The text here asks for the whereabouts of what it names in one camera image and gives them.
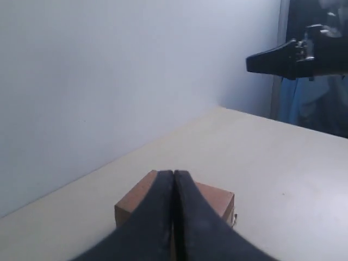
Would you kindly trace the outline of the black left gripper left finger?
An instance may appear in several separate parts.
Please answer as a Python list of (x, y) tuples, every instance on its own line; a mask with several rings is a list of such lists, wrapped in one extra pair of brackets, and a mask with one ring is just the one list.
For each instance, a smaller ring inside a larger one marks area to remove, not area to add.
[(127, 221), (74, 260), (170, 260), (173, 171), (159, 171)]

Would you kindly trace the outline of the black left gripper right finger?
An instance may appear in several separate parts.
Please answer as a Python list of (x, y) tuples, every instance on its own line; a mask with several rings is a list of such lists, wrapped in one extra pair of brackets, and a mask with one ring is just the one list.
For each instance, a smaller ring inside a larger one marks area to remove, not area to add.
[(230, 228), (190, 173), (174, 172), (173, 236), (177, 260), (274, 260)]

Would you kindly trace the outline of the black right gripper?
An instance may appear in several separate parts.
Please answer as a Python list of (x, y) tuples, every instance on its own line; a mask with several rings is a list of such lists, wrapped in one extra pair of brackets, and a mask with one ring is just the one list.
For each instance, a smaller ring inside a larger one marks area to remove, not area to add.
[(306, 28), (303, 51), (297, 58), (297, 41), (246, 58), (246, 70), (289, 80), (347, 74), (347, 35), (330, 36), (321, 24)]

